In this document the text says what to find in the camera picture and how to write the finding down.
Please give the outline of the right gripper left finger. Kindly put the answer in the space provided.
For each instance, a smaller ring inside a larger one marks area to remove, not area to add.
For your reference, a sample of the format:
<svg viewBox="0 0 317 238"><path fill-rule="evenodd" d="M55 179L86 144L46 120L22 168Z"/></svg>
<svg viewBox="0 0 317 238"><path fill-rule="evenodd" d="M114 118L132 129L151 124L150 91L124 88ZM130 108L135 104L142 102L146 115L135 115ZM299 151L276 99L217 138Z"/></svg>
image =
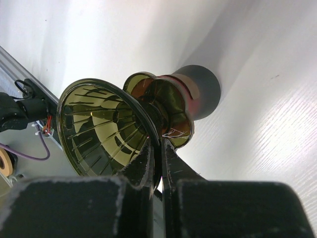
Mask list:
<svg viewBox="0 0 317 238"><path fill-rule="evenodd" d="M25 179L0 213L3 238L151 238L154 147L114 176Z"/></svg>

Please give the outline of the dark green dripper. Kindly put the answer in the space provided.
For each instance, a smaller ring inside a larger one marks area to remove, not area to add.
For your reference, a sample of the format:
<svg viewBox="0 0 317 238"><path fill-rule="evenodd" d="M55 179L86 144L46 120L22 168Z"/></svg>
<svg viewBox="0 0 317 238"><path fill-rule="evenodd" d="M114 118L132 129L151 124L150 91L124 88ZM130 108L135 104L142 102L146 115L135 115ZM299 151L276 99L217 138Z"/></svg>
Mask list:
<svg viewBox="0 0 317 238"><path fill-rule="evenodd" d="M186 97L167 76L138 72L123 88L95 78L70 84L57 107L61 146L80 176L110 176L141 152L167 138L174 148L194 133Z"/></svg>

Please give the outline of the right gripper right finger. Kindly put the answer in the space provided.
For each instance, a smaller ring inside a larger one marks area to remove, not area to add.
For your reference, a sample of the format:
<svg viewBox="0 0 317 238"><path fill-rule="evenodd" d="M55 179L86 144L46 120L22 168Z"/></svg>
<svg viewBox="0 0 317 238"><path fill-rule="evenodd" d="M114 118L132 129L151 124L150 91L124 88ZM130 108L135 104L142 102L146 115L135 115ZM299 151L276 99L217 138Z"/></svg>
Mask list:
<svg viewBox="0 0 317 238"><path fill-rule="evenodd" d="M161 143L167 238L312 238L295 191L276 181L206 180Z"/></svg>

